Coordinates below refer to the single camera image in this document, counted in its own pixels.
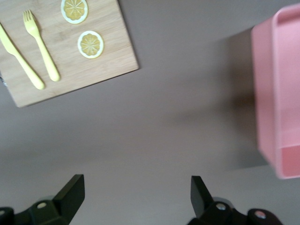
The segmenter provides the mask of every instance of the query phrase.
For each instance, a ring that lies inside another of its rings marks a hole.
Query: gray table surface
[[[83,173],[72,225],[185,225],[190,177],[242,213],[299,224],[299,179],[256,147],[251,28],[297,0],[120,0],[141,69],[36,105],[0,87],[0,205]]]

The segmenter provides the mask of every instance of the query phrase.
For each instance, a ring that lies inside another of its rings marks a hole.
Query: yellow knife
[[[45,88],[45,85],[43,81],[38,77],[38,75],[32,70],[32,68],[28,65],[28,63],[23,59],[23,57],[20,55],[18,50],[15,48],[12,41],[9,39],[7,33],[3,29],[1,23],[0,23],[0,40],[2,44],[4,45],[6,51],[12,55],[14,55],[19,63],[21,64],[22,68],[24,69],[25,73],[33,83],[33,85],[39,89],[42,90]]]

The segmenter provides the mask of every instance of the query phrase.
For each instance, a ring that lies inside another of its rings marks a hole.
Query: pink plastic bin
[[[300,4],[252,29],[258,148],[282,179],[300,177]]]

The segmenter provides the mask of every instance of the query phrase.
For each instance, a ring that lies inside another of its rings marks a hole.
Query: knife handle
[[[60,80],[60,74],[58,73],[55,64],[53,63],[53,60],[51,59],[51,56],[41,38],[41,36],[35,37],[37,41],[37,45],[42,53],[42,57],[46,66],[46,69],[48,71],[48,74],[50,76],[50,79],[53,81],[59,81]]]
[[[39,89],[42,90],[45,88],[45,85],[43,81],[38,77],[38,75],[32,70],[32,68],[28,65],[28,63],[23,59],[23,57],[16,52],[14,56],[17,58],[19,63],[21,64],[22,68],[24,69],[25,73],[33,83],[33,85]]]

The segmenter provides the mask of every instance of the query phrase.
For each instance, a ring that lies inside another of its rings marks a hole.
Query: cutting board
[[[13,55],[0,42],[0,72],[18,107],[31,105],[138,69],[135,54],[117,0],[87,0],[89,14],[80,24],[62,16],[61,0],[0,0],[0,22],[17,49],[44,81],[36,89]],[[25,29],[23,11],[30,9],[44,43],[60,73],[53,82],[45,68],[38,45]],[[77,48],[87,30],[104,40],[103,53],[95,59],[83,57]]]

